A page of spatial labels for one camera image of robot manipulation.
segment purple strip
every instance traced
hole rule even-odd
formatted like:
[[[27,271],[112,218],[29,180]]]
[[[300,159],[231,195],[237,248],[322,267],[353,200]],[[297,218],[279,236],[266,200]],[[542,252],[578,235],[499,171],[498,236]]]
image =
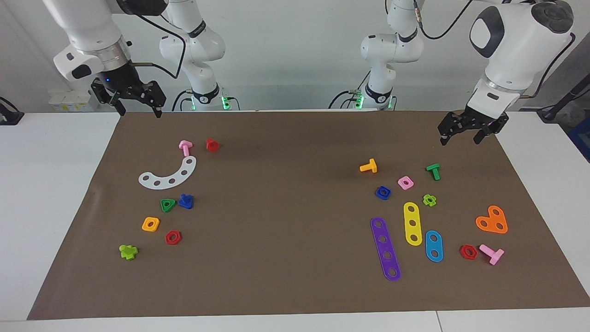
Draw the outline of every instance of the purple strip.
[[[379,253],[379,260],[381,261],[381,268],[383,268],[383,275],[389,281],[396,281],[401,278],[402,273],[399,270],[398,259],[395,256],[394,244],[391,242],[389,232],[387,231],[387,224],[385,220],[380,217],[371,219],[371,229],[373,230],[373,238]]]

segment toy piece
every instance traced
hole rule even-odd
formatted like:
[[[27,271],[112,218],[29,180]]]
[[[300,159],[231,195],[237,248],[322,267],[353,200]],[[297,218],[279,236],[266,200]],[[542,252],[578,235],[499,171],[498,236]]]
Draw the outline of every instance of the toy piece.
[[[160,219],[154,217],[147,217],[143,221],[142,229],[146,232],[155,232],[160,225]]]
[[[380,186],[375,192],[375,195],[381,198],[382,200],[387,201],[387,199],[391,195],[391,189],[389,189],[388,187]]]
[[[181,194],[181,199],[178,201],[178,205],[185,209],[192,209],[193,198],[192,195]]]
[[[422,202],[424,202],[424,205],[426,206],[430,206],[433,207],[437,204],[437,198],[432,196],[432,195],[424,195],[424,200]]]
[[[508,233],[508,223],[506,222],[506,216],[501,208],[492,205],[487,209],[489,217],[478,217],[476,219],[476,225],[479,229],[499,234]]]
[[[403,190],[408,190],[414,186],[414,182],[409,177],[402,177],[398,180],[398,184]]]
[[[360,167],[361,172],[372,171],[377,173],[377,163],[373,158],[369,159],[369,163]]]
[[[464,259],[469,259],[470,261],[473,261],[475,258],[477,258],[477,250],[472,245],[462,245],[459,252],[461,253],[461,256],[463,256]]]
[[[480,250],[490,257],[490,264],[495,265],[502,255],[504,255],[504,250],[498,249],[498,251],[493,251],[490,247],[486,245],[481,245]]]
[[[192,143],[189,141],[181,141],[180,144],[178,144],[178,148],[182,150],[185,157],[188,157],[191,155],[188,152],[188,149],[192,148]]]
[[[426,257],[435,263],[444,258],[443,237],[435,230],[426,233]]]
[[[404,225],[406,241],[412,246],[422,244],[422,226],[420,226],[420,210],[415,203],[404,204]]]
[[[379,253],[379,260],[381,261],[381,268],[383,275],[389,281],[396,281],[402,276],[399,269],[398,259],[395,256],[394,244],[391,242],[389,232],[387,231],[387,224],[383,218],[375,217],[371,219],[371,230],[373,231],[373,238]]]
[[[170,199],[163,199],[160,201],[160,207],[162,208],[162,211],[165,213],[170,212],[170,210],[172,210],[172,208],[176,205],[176,201],[175,200],[170,200]]]
[[[119,251],[121,252],[121,258],[125,258],[128,261],[135,259],[135,255],[137,255],[138,252],[136,247],[126,245],[120,245]]]
[[[205,148],[209,152],[215,152],[219,150],[219,143],[212,138],[208,138],[205,140]]]
[[[167,177],[157,177],[152,172],[145,172],[139,176],[139,183],[142,186],[153,190],[164,190],[174,188],[183,183],[191,176],[196,167],[196,158],[193,156],[185,157],[182,165],[176,173]]]
[[[166,243],[169,245],[177,245],[182,240],[181,233],[177,230],[171,230],[165,236]]]
[[[432,176],[434,177],[434,181],[439,181],[441,179],[441,175],[438,172],[439,168],[441,168],[440,164],[432,164],[426,168],[427,171],[432,172]]]

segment red nut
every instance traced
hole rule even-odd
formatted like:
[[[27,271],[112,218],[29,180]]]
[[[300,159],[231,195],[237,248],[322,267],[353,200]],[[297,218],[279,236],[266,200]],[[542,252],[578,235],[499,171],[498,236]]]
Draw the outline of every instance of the red nut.
[[[205,140],[205,148],[209,152],[215,152],[219,150],[219,143],[212,138],[208,138]]]
[[[171,230],[166,234],[166,243],[169,245],[176,245],[182,240],[181,233],[177,230]]]
[[[459,251],[461,252],[461,256],[463,256],[464,259],[469,259],[472,261],[477,258],[477,250],[472,245],[463,245]]]

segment white table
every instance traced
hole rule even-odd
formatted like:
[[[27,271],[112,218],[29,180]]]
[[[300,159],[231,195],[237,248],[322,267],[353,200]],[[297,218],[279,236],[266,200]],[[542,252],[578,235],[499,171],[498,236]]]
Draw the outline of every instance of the white table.
[[[585,199],[590,194],[590,165],[557,125],[545,125],[532,113],[511,113],[510,117],[498,139],[589,292],[586,244],[590,243],[590,218]],[[0,127],[0,331],[537,332],[590,328],[590,308],[24,321],[118,119],[116,113],[27,114],[18,126]]]

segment yellow square nut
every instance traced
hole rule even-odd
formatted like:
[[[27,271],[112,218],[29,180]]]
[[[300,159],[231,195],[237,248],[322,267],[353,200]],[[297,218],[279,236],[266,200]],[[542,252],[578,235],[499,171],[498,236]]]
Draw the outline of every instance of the yellow square nut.
[[[160,225],[160,219],[154,217],[147,217],[143,221],[142,229],[146,232],[155,232]]]

